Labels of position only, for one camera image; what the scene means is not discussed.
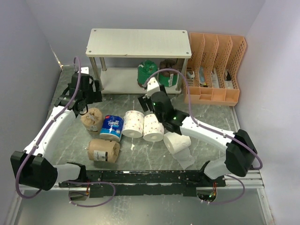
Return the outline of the brown paper roll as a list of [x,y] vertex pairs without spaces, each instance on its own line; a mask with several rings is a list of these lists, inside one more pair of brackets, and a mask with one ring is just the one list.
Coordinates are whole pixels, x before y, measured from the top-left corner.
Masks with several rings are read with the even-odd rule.
[[120,144],[116,141],[92,139],[87,147],[88,158],[91,161],[115,163],[120,151]]
[[81,115],[81,122],[87,131],[99,133],[104,122],[104,116],[99,109],[89,108],[84,115]]

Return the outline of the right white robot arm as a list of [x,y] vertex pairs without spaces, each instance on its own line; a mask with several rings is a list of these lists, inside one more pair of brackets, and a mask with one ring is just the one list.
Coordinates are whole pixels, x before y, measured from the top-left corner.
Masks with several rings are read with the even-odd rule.
[[203,186],[210,186],[223,175],[245,177],[251,169],[257,150],[246,131],[239,129],[232,132],[200,122],[192,114],[174,109],[170,98],[163,91],[150,97],[142,95],[138,100],[142,109],[153,112],[166,130],[205,141],[225,152],[224,157],[208,161],[202,167],[199,182]]

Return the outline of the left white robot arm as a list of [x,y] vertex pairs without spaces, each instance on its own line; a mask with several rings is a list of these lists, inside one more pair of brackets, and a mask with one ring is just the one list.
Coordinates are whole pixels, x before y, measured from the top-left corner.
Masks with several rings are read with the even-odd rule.
[[101,101],[100,82],[88,74],[75,72],[38,135],[23,151],[12,154],[10,161],[16,184],[50,190],[56,183],[70,180],[76,187],[84,186],[88,180],[84,165],[66,163],[54,166],[50,160],[58,140],[70,124],[82,111],[88,110],[89,104]]

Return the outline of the green roll brown top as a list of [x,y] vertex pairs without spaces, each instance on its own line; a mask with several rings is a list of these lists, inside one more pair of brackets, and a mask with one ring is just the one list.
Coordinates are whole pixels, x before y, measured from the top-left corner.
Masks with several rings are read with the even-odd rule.
[[[171,59],[166,59],[164,61],[161,61],[159,64],[159,69],[164,68],[172,68],[172,69],[178,69],[178,65],[176,61]],[[158,75],[158,81],[160,84],[164,85],[165,87],[172,87],[177,82],[177,76],[178,74],[173,71],[163,71],[160,72]]]

